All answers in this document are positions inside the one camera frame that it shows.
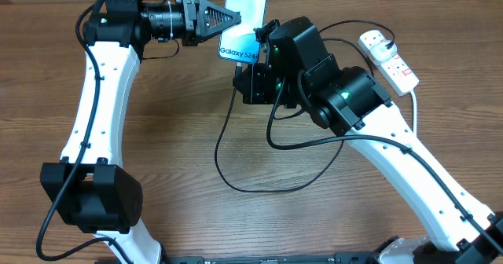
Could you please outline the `Galaxy S24+ smartphone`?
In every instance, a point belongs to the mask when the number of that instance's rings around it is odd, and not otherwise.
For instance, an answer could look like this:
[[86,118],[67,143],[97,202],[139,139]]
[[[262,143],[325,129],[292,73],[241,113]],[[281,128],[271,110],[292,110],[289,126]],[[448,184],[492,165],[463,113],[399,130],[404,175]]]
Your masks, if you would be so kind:
[[240,23],[226,29],[220,37],[218,55],[228,61],[254,64],[261,44],[255,28],[264,25],[267,0],[225,0],[225,8],[240,14]]

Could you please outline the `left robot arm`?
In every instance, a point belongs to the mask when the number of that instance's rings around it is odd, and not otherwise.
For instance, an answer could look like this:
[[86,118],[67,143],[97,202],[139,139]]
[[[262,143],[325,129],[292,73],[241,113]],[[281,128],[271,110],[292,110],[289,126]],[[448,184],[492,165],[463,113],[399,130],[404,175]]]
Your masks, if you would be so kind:
[[141,220],[141,185],[123,169],[130,90],[149,41],[196,46],[240,20],[238,12],[208,0],[97,0],[79,16],[83,91],[59,161],[44,163],[40,174],[50,215],[106,244],[119,263],[168,262]]

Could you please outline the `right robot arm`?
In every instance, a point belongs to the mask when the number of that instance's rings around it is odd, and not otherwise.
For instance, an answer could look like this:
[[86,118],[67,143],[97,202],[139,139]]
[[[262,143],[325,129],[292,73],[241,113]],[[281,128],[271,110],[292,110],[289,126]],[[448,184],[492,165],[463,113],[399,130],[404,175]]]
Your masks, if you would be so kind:
[[364,68],[340,68],[304,16],[254,30],[266,61],[236,75],[250,105],[301,107],[313,122],[360,152],[412,208],[426,231],[392,237],[338,263],[490,263],[502,253],[502,215],[469,194],[409,128],[390,94]]

